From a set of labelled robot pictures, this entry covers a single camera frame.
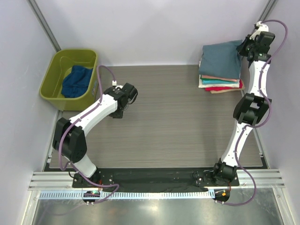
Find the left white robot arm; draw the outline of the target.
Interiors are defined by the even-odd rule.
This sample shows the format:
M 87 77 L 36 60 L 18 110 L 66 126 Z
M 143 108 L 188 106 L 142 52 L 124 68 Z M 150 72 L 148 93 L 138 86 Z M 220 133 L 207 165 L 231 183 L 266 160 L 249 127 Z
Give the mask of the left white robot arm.
M 70 118 L 60 118 L 55 127 L 52 147 L 59 154 L 60 169 L 65 170 L 62 157 L 67 160 L 81 175 L 88 187 L 99 183 L 97 167 L 87 155 L 87 134 L 105 117 L 121 119 L 126 108 L 133 104 L 138 96 L 135 86 L 125 83 L 108 88 L 100 98 L 78 115 Z

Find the grey-blue t-shirt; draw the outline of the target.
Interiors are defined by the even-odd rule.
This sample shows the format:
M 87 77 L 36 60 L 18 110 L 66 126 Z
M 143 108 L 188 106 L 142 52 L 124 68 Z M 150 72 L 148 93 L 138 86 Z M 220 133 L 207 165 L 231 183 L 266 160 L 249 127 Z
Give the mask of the grey-blue t-shirt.
M 203 46 L 199 74 L 225 79 L 239 79 L 241 57 L 236 48 L 240 44 L 242 44 L 242 40 Z

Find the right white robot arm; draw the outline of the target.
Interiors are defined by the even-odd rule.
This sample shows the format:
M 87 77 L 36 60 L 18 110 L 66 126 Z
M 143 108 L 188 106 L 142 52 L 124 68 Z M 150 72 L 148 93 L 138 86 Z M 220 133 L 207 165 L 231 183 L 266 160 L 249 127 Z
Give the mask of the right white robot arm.
M 230 142 L 219 161 L 214 165 L 211 180 L 214 184 L 227 185 L 236 179 L 240 154 L 248 135 L 253 128 L 262 125 L 261 121 L 270 112 L 271 99 L 267 97 L 266 81 L 271 55 L 268 53 L 275 34 L 261 31 L 248 35 L 237 47 L 239 55 L 247 58 L 249 65 L 249 91 L 236 105 L 233 118 L 235 127 Z

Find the olive green plastic basket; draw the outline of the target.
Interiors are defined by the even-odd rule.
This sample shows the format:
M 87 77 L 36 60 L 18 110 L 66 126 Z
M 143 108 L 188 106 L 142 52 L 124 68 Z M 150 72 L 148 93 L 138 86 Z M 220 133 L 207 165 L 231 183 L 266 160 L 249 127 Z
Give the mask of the olive green plastic basket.
M 83 111 L 96 99 L 98 55 L 89 49 L 57 52 L 39 94 L 60 111 Z

